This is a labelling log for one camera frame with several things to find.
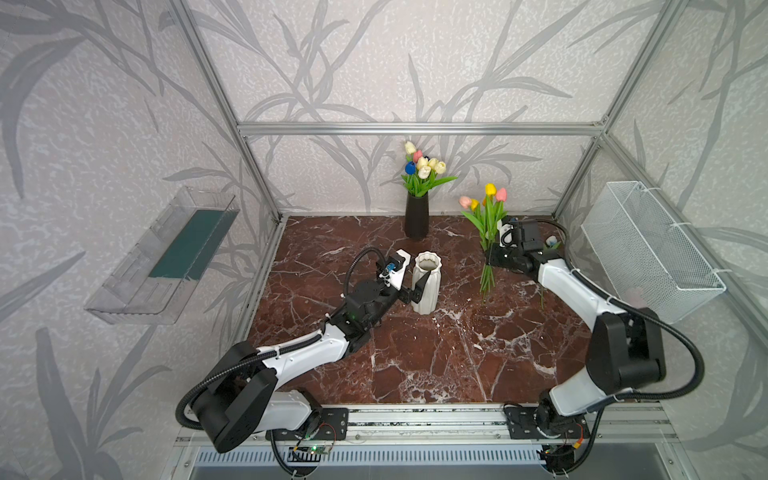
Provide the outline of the white ribbed vase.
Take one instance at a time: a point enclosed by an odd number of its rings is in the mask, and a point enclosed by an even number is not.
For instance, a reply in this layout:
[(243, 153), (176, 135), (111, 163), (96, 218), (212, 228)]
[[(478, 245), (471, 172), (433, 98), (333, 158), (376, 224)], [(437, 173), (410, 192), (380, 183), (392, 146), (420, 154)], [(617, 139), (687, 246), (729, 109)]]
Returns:
[(412, 288), (421, 293), (420, 300), (411, 306), (419, 315), (432, 313), (437, 306), (441, 284), (442, 260), (434, 252), (425, 251), (415, 258)]

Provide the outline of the bunch of remaining tulips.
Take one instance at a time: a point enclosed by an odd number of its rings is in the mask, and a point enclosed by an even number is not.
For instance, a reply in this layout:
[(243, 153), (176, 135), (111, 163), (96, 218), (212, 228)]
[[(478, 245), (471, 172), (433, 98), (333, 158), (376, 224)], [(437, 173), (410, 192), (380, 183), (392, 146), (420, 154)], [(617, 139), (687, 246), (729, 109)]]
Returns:
[(475, 226), (480, 235), (480, 244), (484, 254), (484, 265), (480, 276), (480, 293), (486, 299), (495, 286), (491, 254), (498, 245), (496, 237), (499, 225), (506, 216), (505, 202), (507, 191), (497, 188), (493, 183), (487, 183), (482, 200), (461, 196), (458, 200), (462, 214)]

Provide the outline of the black cylindrical vase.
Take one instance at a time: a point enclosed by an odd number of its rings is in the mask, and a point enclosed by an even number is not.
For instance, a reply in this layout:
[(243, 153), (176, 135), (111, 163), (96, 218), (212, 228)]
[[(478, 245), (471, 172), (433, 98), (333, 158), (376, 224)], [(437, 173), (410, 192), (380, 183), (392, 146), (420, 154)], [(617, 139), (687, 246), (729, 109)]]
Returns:
[(417, 241), (425, 239), (429, 232), (429, 222), (429, 194), (425, 193), (421, 197), (408, 194), (404, 216), (406, 236)]

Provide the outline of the pale yellow tulip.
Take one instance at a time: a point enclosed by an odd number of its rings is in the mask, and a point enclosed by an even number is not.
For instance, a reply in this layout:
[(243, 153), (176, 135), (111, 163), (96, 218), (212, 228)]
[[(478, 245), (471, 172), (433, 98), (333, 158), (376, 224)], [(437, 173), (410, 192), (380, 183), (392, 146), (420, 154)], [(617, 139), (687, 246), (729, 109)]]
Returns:
[(420, 157), (416, 163), (417, 175), (420, 179), (427, 179), (432, 171), (431, 162), (427, 157)]

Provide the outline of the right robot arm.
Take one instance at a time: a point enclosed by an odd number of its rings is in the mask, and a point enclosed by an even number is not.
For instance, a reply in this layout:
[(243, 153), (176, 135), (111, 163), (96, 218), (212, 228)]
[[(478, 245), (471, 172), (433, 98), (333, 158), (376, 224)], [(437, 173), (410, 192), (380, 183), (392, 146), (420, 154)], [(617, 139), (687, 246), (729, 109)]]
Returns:
[(584, 367), (544, 392), (536, 421), (552, 429), (588, 411), (613, 403), (623, 393), (666, 376), (661, 329), (610, 302), (610, 295), (585, 278), (556, 249), (545, 249), (539, 223), (505, 217), (488, 260), (526, 274), (562, 300), (591, 332)]

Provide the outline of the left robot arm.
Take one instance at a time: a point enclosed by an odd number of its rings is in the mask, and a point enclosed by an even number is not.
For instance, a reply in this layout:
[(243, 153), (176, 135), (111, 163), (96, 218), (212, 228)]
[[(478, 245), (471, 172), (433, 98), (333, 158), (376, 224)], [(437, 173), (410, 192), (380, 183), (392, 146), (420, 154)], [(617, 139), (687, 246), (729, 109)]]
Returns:
[(205, 432), (219, 453), (233, 450), (254, 433), (316, 430), (323, 407), (303, 390), (282, 392), (280, 388), (360, 350), (396, 302), (421, 301), (429, 278), (423, 276), (412, 289), (381, 279), (364, 281), (344, 296), (314, 333), (267, 347), (255, 348), (246, 341), (234, 345), (182, 397), (175, 409), (176, 421)]

